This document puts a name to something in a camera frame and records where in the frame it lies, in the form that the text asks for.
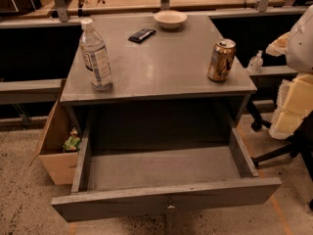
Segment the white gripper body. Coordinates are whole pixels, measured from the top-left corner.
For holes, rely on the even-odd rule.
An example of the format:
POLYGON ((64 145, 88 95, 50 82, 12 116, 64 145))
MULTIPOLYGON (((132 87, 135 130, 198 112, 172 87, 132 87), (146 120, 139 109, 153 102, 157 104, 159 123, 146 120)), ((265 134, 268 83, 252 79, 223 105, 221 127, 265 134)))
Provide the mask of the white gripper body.
POLYGON ((313 75, 301 73, 292 81, 284 79, 276 104, 269 134, 275 139, 287 139, 313 111, 313 75))

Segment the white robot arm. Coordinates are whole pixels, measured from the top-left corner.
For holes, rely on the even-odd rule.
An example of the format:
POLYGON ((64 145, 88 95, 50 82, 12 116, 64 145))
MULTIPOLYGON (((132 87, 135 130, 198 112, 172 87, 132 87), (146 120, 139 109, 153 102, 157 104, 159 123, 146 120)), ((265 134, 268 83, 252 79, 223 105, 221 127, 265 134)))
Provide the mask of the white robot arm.
POLYGON ((313 111, 313 6, 310 6, 289 33, 287 65, 298 75, 283 80, 277 96, 277 108, 269 128, 275 139, 287 139, 313 111))

